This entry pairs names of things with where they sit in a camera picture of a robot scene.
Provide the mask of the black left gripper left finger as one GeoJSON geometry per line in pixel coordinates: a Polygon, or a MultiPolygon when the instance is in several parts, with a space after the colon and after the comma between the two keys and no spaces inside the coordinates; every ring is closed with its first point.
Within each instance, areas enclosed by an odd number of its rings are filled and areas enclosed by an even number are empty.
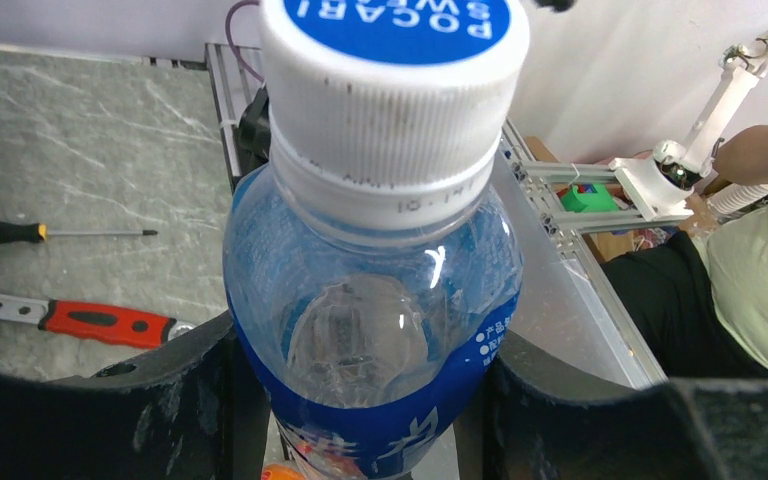
{"type": "Polygon", "coordinates": [[[0,479],[257,479],[269,415],[224,313],[88,378],[0,373],[0,479]]]}

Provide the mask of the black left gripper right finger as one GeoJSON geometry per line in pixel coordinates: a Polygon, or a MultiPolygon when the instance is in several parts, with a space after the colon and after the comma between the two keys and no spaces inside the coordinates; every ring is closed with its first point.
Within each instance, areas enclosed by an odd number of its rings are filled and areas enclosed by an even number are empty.
{"type": "Polygon", "coordinates": [[[515,333],[454,428],[465,479],[768,479],[768,380],[634,390],[515,333]]]}

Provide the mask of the blue label water bottle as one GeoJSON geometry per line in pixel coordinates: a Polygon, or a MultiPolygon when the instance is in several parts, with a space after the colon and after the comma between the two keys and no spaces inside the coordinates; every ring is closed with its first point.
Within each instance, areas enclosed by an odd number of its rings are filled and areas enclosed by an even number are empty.
{"type": "Polygon", "coordinates": [[[263,1],[266,165],[223,279],[312,479],[396,479],[470,402],[520,295],[491,187],[529,47],[517,1],[263,1]]]}

